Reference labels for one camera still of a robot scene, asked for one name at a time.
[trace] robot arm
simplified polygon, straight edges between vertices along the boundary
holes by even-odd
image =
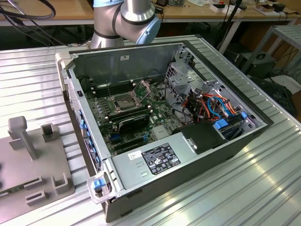
[[[159,31],[160,19],[151,0],[94,0],[93,7],[91,48],[123,46],[123,38],[150,43]]]

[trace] power supply label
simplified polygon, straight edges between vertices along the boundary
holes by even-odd
[[[181,163],[169,143],[142,152],[142,157],[153,175],[162,173]]]

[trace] aluminum table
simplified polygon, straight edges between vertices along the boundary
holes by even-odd
[[[258,44],[254,52],[251,54],[248,61],[245,63],[244,67],[242,68],[243,72],[246,72],[255,58],[258,56],[259,52],[262,50],[264,45],[268,42],[270,37],[275,34],[278,36],[276,41],[273,45],[269,48],[268,54],[272,54],[276,47],[279,45],[281,40],[288,42],[293,47],[301,50],[301,26],[271,26],[267,33],[262,38],[261,42]],[[297,60],[297,62],[291,66],[289,69],[289,73],[291,73],[296,67],[301,64],[301,58]]]
[[[56,73],[54,54],[66,47],[2,51],[0,137],[7,136],[7,119],[17,115],[27,118],[29,129],[48,122],[58,125],[76,187],[74,194],[10,220],[4,226],[300,225],[300,123],[204,39],[192,35],[158,38],[154,42],[183,39],[190,41],[275,124],[232,159],[106,224],[101,205],[91,201],[85,186],[89,175]],[[210,79],[206,68],[200,64],[196,67]]]

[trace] workbench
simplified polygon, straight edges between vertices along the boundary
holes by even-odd
[[[30,15],[47,15],[50,10],[37,0],[16,0],[18,6],[27,14]],[[295,0],[280,0],[289,6],[293,6],[291,1]],[[87,0],[49,0],[56,10],[56,16],[50,20],[39,20],[36,21],[39,25],[71,25],[71,24],[94,24],[94,12]],[[236,14],[233,18],[233,25],[229,30],[223,44],[220,47],[220,52],[224,53],[225,49],[229,45],[233,38],[236,30],[238,29],[241,22],[259,22],[259,21],[289,21],[288,25],[294,25],[298,18],[301,18],[297,14],[275,15],[265,16],[260,12],[256,11],[253,7],[255,5],[246,4],[247,9]],[[300,6],[296,6],[294,10],[298,11]],[[12,7],[5,7],[6,10],[10,10],[18,13]],[[185,2],[183,7],[177,6],[165,6],[163,23],[177,23],[177,22],[222,22],[225,18],[224,13],[215,13],[210,9],[209,5],[199,7],[188,1]],[[26,25],[32,25],[30,21],[24,22]],[[10,23],[0,15],[0,26],[8,26]]]
[[[206,56],[274,125],[230,160],[108,225],[300,225],[301,124],[204,39],[191,35],[154,42],[180,40],[188,40]],[[4,226],[106,225],[101,205],[90,199],[87,167],[60,88],[54,54],[64,50],[67,47],[0,52],[0,137],[8,135],[8,118],[19,115],[26,117],[29,130],[50,122],[58,125],[76,188],[74,194]],[[212,78],[201,64],[196,68]]]

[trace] wooden tabletop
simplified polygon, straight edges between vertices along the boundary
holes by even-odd
[[[292,2],[295,0],[280,0],[290,3],[290,6],[294,6]],[[37,0],[15,0],[18,6],[28,15],[46,15],[50,13],[50,10]],[[87,0],[49,0],[49,2],[56,9],[56,16],[54,20],[81,20],[81,19],[93,19],[94,12]],[[253,7],[254,5],[247,5],[248,8],[245,11],[241,11],[236,14],[234,18],[245,18],[245,19],[262,19],[274,18],[278,19],[277,16],[265,16]],[[11,7],[5,7],[6,10],[17,12]],[[210,9],[209,5],[199,7],[188,1],[185,2],[183,7],[166,6],[164,8],[164,18],[168,19],[222,19],[225,17],[224,13],[215,13]],[[288,18],[298,18],[297,14],[288,15]]]

